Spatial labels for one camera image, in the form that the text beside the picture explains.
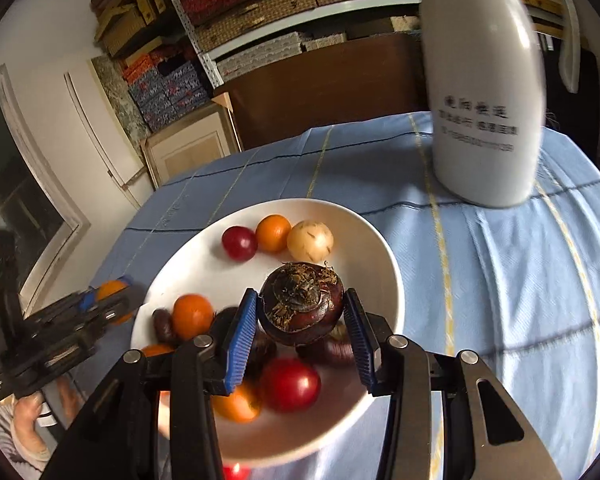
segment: tablecloth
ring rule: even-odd
[[[600,450],[600,172],[545,129],[534,192],[520,206],[463,203],[436,181],[430,114],[312,128],[238,153],[162,186],[113,246],[93,285],[127,274],[148,286],[200,230],[277,198],[329,200],[371,222],[395,253],[403,333],[425,349],[471,348],[493,368],[565,480]],[[88,393],[128,349],[132,323],[110,330],[74,370]],[[253,480],[375,478],[386,399],[304,460]],[[434,404],[432,471],[441,470]]]

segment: orange fruit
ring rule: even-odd
[[[164,343],[156,343],[155,345],[145,346],[142,349],[142,353],[145,357],[153,357],[154,355],[168,354],[174,350],[175,348],[173,346],[165,345]]]
[[[291,224],[282,215],[269,215],[256,228],[258,248],[268,253],[279,253],[286,249],[286,236]]]
[[[122,290],[123,288],[127,288],[127,287],[128,287],[128,283],[125,283],[122,280],[110,280],[110,282],[104,282],[102,285],[99,286],[98,290],[96,291],[96,301],[104,300],[105,298],[108,298],[112,294],[115,294],[116,292],[120,292],[120,290]],[[133,314],[134,314],[133,312],[129,312],[128,314],[125,314],[124,316],[118,318],[117,320],[112,321],[111,324],[112,325],[122,324],[125,321],[131,319]]]
[[[173,304],[171,323],[180,339],[187,341],[208,332],[214,310],[208,299],[199,294],[185,294]]]
[[[211,396],[211,405],[218,415],[234,422],[251,422],[262,408],[256,389],[246,383],[236,386],[228,397]]]

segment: white bowl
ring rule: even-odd
[[[138,311],[131,348],[157,342],[151,315],[156,308],[171,310],[181,295],[206,296],[216,311],[240,303],[248,288],[260,290],[266,277],[283,262],[283,253],[257,252],[245,263],[231,261],[221,246],[225,229],[242,225],[255,230],[265,216],[281,214],[292,225],[301,220],[324,222],[333,232],[334,247],[328,264],[342,279],[345,289],[356,289],[365,310],[386,318],[392,330],[404,323],[404,290],[400,269],[389,245],[365,219],[345,207],[321,200],[289,198],[257,204],[210,225],[165,264],[151,284],[146,304]],[[278,346],[278,355],[295,355]],[[249,424],[237,424],[216,416],[222,460],[248,467],[269,467],[303,458],[349,429],[370,406],[372,397],[360,383],[355,366],[345,369],[319,367],[322,389],[309,409],[280,415],[263,410]]]

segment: silver bolt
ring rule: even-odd
[[[478,362],[478,354],[472,350],[465,350],[460,354],[460,358],[468,365],[475,365]]]
[[[389,337],[389,344],[394,348],[406,348],[409,340],[403,335],[392,335]]]
[[[139,350],[127,350],[122,358],[125,360],[125,363],[132,365],[133,363],[137,363],[141,357],[142,354]]]
[[[213,338],[207,334],[197,335],[195,338],[193,338],[193,344],[198,348],[206,348],[211,346],[213,341]]]

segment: window frame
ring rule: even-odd
[[[40,301],[58,276],[62,264],[65,263],[91,224],[69,197],[40,151],[18,106],[5,65],[0,66],[0,108],[11,137],[13,137],[29,171],[64,220],[20,289],[22,309],[27,315],[43,306],[40,305]]]

